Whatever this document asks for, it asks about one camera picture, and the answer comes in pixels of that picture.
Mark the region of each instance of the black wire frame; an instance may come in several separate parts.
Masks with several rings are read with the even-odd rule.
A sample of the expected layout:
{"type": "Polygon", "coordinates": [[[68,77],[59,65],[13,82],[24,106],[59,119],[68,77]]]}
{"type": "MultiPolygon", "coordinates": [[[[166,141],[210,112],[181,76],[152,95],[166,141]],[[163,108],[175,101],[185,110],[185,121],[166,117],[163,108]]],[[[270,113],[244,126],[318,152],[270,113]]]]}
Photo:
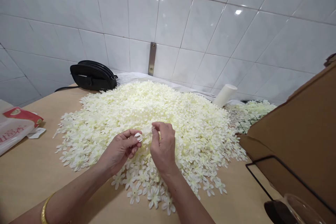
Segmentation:
{"type": "Polygon", "coordinates": [[[267,196],[274,201],[274,199],[270,196],[270,194],[266,191],[266,189],[263,187],[263,185],[259,182],[259,180],[256,178],[256,176],[253,174],[253,172],[250,170],[249,166],[251,165],[256,165],[258,162],[267,160],[267,159],[275,159],[277,160],[280,164],[282,164],[283,167],[286,168],[287,171],[289,171],[298,181],[300,181],[300,183],[307,188],[326,208],[328,208],[334,215],[336,215],[336,211],[329,206],[313,189],[311,189],[298,175],[296,175],[280,158],[278,158],[275,155],[270,155],[270,156],[266,156],[266,157],[262,157],[260,159],[254,160],[252,163],[248,163],[246,164],[246,168],[248,169],[248,171],[252,174],[252,176],[254,177],[254,179],[258,182],[258,184],[260,185],[260,187],[264,190],[264,192],[267,194],[267,196]]]}

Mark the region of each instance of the black purse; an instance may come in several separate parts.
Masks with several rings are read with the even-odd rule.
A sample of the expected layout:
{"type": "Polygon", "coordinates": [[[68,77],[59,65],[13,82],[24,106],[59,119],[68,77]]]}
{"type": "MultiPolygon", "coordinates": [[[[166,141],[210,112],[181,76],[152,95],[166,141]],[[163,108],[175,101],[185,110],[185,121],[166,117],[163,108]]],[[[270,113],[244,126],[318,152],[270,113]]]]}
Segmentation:
{"type": "Polygon", "coordinates": [[[71,75],[78,86],[61,87],[55,92],[62,89],[83,88],[95,91],[107,91],[117,86],[117,75],[103,64],[96,61],[84,60],[77,65],[70,67],[71,75]]]}

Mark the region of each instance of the left hand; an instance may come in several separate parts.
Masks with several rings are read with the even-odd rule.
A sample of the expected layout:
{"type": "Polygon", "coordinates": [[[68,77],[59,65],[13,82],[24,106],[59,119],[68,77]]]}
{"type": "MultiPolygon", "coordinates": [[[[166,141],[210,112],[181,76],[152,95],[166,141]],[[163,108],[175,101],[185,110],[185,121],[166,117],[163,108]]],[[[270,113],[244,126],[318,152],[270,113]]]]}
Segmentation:
{"type": "Polygon", "coordinates": [[[141,148],[141,143],[134,136],[136,133],[142,134],[139,130],[129,129],[116,135],[96,165],[110,172],[111,177],[117,174],[127,159],[132,159],[141,148]]]}

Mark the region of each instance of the cardboard box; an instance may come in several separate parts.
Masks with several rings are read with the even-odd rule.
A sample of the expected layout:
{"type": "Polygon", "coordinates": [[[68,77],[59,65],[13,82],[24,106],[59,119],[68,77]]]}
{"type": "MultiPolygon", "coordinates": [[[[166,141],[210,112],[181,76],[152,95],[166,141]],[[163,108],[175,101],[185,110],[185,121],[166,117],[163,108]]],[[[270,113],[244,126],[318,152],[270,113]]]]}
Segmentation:
{"type": "MultiPolygon", "coordinates": [[[[335,130],[336,61],[239,137],[252,160],[276,155],[336,209],[335,130]]],[[[336,216],[275,159],[257,166],[282,195],[298,196],[326,223],[336,223],[336,216]]]]}

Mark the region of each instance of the white paper roll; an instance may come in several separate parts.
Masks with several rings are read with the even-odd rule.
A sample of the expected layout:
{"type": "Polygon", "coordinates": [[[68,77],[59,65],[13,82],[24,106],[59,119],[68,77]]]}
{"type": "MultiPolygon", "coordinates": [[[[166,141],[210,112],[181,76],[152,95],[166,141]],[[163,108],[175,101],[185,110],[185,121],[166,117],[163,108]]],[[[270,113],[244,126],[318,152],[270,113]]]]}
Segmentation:
{"type": "Polygon", "coordinates": [[[223,107],[236,91],[237,87],[230,84],[225,84],[225,86],[219,92],[213,103],[216,104],[218,107],[223,107]]]}

